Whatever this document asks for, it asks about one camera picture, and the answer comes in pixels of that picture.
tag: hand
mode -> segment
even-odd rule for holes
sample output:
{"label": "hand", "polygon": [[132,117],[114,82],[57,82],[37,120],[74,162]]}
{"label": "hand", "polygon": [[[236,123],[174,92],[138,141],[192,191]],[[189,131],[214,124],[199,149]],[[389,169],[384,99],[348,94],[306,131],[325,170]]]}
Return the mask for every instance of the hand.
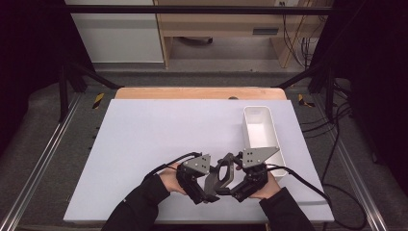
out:
{"label": "hand", "polygon": [[263,188],[249,196],[249,198],[268,199],[277,194],[280,190],[281,188],[276,182],[275,177],[272,175],[272,173],[268,172],[268,182]]}
{"label": "hand", "polygon": [[[177,169],[179,165],[180,165],[179,163],[174,163],[173,165],[171,165],[171,167]],[[159,173],[159,176],[162,179],[162,182],[165,185],[169,193],[178,192],[178,193],[186,195],[186,192],[183,190],[183,188],[181,188],[181,186],[179,185],[177,181],[175,169],[166,168],[162,172]]]}

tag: black sleeve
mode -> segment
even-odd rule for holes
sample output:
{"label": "black sleeve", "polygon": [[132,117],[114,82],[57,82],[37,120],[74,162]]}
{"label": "black sleeve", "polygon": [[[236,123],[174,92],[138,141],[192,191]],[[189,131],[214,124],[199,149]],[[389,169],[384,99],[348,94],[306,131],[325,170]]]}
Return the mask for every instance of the black sleeve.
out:
{"label": "black sleeve", "polygon": [[260,202],[272,231],[315,230],[286,188]]}
{"label": "black sleeve", "polygon": [[160,176],[154,175],[116,206],[102,231],[149,230],[159,213],[158,204],[169,195]]}

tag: metal bracket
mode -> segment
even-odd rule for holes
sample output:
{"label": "metal bracket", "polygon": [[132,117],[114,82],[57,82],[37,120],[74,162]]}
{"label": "metal bracket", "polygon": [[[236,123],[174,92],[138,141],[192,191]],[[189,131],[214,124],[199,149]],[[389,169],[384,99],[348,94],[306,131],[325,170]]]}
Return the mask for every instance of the metal bracket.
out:
{"label": "metal bracket", "polygon": [[210,161],[210,154],[206,154],[183,162],[183,166],[206,175],[210,173]]}
{"label": "metal bracket", "polygon": [[[219,178],[221,167],[227,167],[225,176]],[[204,192],[206,194],[217,195],[216,190],[225,188],[234,180],[234,155],[228,153],[223,159],[218,160],[216,167],[210,167],[210,175],[205,179]]]}
{"label": "metal bracket", "polygon": [[278,146],[246,148],[242,153],[242,167],[258,166],[279,150]]}

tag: metal rail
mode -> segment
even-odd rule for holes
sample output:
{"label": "metal rail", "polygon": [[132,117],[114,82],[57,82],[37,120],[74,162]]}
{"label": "metal rail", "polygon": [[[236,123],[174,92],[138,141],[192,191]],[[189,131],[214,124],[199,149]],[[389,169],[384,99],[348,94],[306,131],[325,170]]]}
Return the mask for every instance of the metal rail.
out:
{"label": "metal rail", "polygon": [[24,185],[23,190],[7,213],[6,217],[1,222],[1,231],[13,231],[17,227],[18,222],[20,221],[25,209],[27,208],[28,203],[33,197],[33,194],[36,191],[36,188],[44,172],[46,171],[48,164],[50,163],[58,145],[60,144],[61,138],[63,137],[69,122],[71,121],[77,109],[78,103],[81,99],[81,95],[81,93],[75,93],[73,99],[71,100],[69,111],[67,116],[65,117],[65,120],[58,124],[57,128],[54,131],[54,134],[52,135],[48,144],[45,146],[36,166],[34,167],[30,177]]}
{"label": "metal rail", "polygon": [[[325,115],[323,109],[323,101],[321,96],[317,94],[313,94],[313,98],[318,106],[318,109],[322,115]],[[337,130],[333,129],[330,131],[330,138],[332,142],[335,141],[337,135]],[[371,226],[371,229],[374,231],[387,231],[388,228],[382,218],[380,212],[375,205],[374,200],[371,197],[369,189],[367,189],[366,183],[362,176],[360,175],[359,171],[357,170],[356,166],[353,164],[350,155],[348,155],[347,149],[341,138],[338,140],[337,150],[339,153],[339,159],[343,165],[344,171],[347,175],[348,180],[350,181],[350,185],[353,188],[357,199],[362,204],[363,208],[366,210],[367,219]]]}

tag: gray carpet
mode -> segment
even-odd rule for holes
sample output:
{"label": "gray carpet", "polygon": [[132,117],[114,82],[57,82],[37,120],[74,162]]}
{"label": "gray carpet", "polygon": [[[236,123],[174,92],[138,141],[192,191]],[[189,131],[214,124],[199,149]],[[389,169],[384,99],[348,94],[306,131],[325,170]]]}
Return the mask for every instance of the gray carpet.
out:
{"label": "gray carpet", "polygon": [[[266,74],[255,75],[247,72],[229,73],[229,75],[216,77],[203,76],[199,73],[177,73],[173,76],[166,74],[161,76],[130,75],[129,73],[111,76],[118,84],[126,86],[251,86],[268,87],[281,83],[291,77],[290,74]],[[63,222],[64,212],[67,208],[67,199],[73,194],[84,164],[92,147],[94,136],[97,135],[97,127],[100,126],[109,99],[115,95],[114,90],[95,85],[83,95],[79,108],[72,119],[71,124],[64,134],[57,152],[45,172],[38,189],[28,205],[20,225],[44,225],[71,228],[84,228],[82,225],[74,225]],[[99,92],[104,92],[98,109],[92,109],[93,101]],[[297,93],[304,92],[303,88],[288,89],[287,95],[293,102],[299,122],[315,121],[322,117],[317,108],[299,106]],[[304,94],[306,102],[313,103],[310,95]],[[340,97],[336,103],[344,102]],[[29,113],[21,125],[20,130],[14,136],[13,142],[1,157],[0,162],[0,218],[2,218],[13,205],[14,200],[22,189],[31,169],[35,166],[43,147],[48,142],[54,131],[59,115],[58,88],[56,85],[36,92],[30,101]],[[308,133],[305,136],[313,136],[322,132]],[[361,172],[371,195],[390,230],[408,230],[408,199],[398,188],[387,167],[376,165],[370,158],[370,149],[355,124],[352,117],[341,120],[341,134],[347,150],[352,155],[355,165]],[[331,149],[331,140],[328,135],[306,139],[309,151],[314,160],[319,175],[322,175],[325,162]],[[326,182],[342,187],[353,193],[344,169],[335,156],[330,165]],[[358,225],[361,223],[361,213],[358,207],[342,193],[327,189],[334,203],[334,215],[343,223]],[[98,228],[100,225],[85,226]],[[223,227],[223,230],[237,227]],[[263,227],[247,227],[246,230],[261,230]],[[330,230],[343,230],[336,224],[329,224]]]}

